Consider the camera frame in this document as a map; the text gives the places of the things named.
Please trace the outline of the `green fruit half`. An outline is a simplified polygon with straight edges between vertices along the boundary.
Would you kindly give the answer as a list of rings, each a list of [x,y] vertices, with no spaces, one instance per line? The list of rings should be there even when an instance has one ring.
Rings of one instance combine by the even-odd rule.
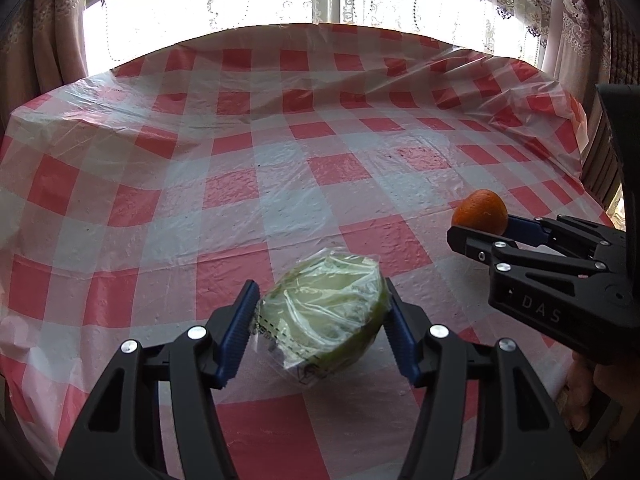
[[[299,261],[258,301],[252,346],[304,387],[355,364],[390,310],[378,259],[326,248]]]

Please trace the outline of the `orange tangerine front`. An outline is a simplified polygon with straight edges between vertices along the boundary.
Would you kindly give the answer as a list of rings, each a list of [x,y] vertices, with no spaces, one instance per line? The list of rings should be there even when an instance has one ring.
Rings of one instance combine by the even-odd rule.
[[[502,235],[508,226],[508,220],[508,210],[502,198],[483,188],[462,200],[452,215],[451,224]]]

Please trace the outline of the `left pink curtain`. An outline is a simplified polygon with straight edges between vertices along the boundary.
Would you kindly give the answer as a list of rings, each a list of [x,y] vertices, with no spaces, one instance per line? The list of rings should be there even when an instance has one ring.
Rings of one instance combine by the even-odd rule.
[[[1,36],[1,128],[43,93],[88,76],[86,0],[26,0]]]

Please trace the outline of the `red white checkered tablecloth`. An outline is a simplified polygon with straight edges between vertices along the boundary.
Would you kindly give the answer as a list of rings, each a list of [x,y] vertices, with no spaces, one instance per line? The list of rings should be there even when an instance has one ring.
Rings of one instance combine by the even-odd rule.
[[[32,100],[1,147],[1,370],[28,442],[53,469],[123,341],[170,341],[329,247],[470,341],[513,338],[557,394],[570,352],[491,309],[446,232],[480,188],[605,222],[585,140],[525,62],[355,26],[226,30]]]

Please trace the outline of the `pink curtain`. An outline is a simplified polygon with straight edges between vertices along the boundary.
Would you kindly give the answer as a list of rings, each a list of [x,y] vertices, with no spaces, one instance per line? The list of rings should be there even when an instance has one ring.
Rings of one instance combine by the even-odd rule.
[[[638,84],[639,39],[614,0],[551,0],[542,69],[591,117],[597,84]]]
[[[88,76],[86,0],[26,0],[1,36],[1,128],[43,93]]]

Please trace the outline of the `right pink curtain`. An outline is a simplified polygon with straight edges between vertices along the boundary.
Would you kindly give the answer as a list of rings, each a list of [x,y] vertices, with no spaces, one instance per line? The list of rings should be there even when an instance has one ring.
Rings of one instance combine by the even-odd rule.
[[[591,117],[597,84],[638,84],[639,39],[614,0],[551,0],[542,69]]]

